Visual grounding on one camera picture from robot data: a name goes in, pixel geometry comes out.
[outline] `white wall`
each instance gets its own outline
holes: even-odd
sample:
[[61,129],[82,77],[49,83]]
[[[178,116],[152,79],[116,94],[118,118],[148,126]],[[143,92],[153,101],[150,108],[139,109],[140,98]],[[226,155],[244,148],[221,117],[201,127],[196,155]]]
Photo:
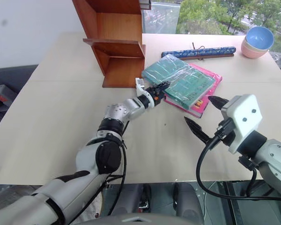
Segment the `white wall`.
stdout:
[[0,68],[40,63],[65,31],[83,31],[71,0],[0,0]]

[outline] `bowl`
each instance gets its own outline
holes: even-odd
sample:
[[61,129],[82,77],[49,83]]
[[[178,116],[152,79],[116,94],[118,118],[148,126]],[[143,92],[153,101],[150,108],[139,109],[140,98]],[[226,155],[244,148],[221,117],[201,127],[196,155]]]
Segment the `bowl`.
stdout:
[[259,58],[260,56],[263,56],[266,52],[257,52],[252,49],[249,49],[244,45],[244,42],[242,42],[241,46],[242,54],[250,59],[256,59]]
[[266,27],[253,27],[245,36],[249,45],[260,50],[266,50],[274,44],[274,35]]
[[253,51],[255,51],[255,52],[258,52],[258,53],[266,53],[266,52],[268,52],[268,49],[258,49],[258,48],[255,48],[255,47],[253,47],[252,45],[250,45],[248,42],[247,42],[247,40],[244,38],[244,40],[243,40],[243,44],[244,44],[244,46],[246,46],[248,49],[251,49],[251,50],[253,50]]

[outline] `pink book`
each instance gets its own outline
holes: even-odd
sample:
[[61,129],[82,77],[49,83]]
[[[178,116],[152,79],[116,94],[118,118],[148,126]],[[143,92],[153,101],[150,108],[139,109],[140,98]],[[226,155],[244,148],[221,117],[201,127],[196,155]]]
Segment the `pink book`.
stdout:
[[174,99],[171,99],[168,96],[165,97],[164,101],[171,104],[171,105],[174,105],[174,106],[180,108],[181,110],[183,110],[183,111],[185,111],[185,112],[187,112],[187,113],[189,113],[189,114],[191,114],[191,115],[193,115],[197,118],[201,118],[204,110],[206,109],[206,106],[209,103],[208,96],[213,95],[216,87],[222,81],[222,76],[220,76],[218,74],[215,74],[215,73],[213,73],[209,70],[206,70],[202,67],[199,67],[195,64],[190,63],[189,65],[194,67],[195,69],[199,70],[200,72],[202,72],[202,73],[204,73],[208,76],[213,77],[215,79],[215,83],[212,86],[212,88],[206,93],[205,96],[203,96],[200,100],[198,100],[189,110],[186,110],[186,109],[182,108],[180,105],[177,104],[177,102]]

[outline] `table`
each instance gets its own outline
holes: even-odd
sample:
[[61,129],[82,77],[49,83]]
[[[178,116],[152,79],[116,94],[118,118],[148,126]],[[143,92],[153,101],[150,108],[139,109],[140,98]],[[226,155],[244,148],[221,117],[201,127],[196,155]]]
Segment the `table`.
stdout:
[[[107,105],[135,97],[134,89],[103,89],[103,75],[84,33],[64,33],[39,64],[0,123],[0,183],[41,185],[75,172],[75,156],[96,134]],[[243,36],[143,34],[146,65],[162,51],[235,46],[234,57],[192,60],[223,76],[215,94],[231,99],[255,94],[263,115],[258,131],[281,141],[281,71],[267,53],[251,60],[240,52]],[[191,115],[162,102],[132,121],[124,135],[126,183],[196,180],[204,144],[185,123]],[[222,120],[211,104],[194,119],[213,135]],[[219,144],[203,162],[203,180],[249,180],[251,172]]]

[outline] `window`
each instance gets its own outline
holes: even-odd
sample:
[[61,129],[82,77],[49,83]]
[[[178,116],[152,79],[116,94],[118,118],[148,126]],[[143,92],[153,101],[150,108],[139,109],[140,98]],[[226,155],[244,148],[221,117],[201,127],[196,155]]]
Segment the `window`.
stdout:
[[281,53],[281,0],[156,0],[143,10],[144,33],[245,35],[265,26]]

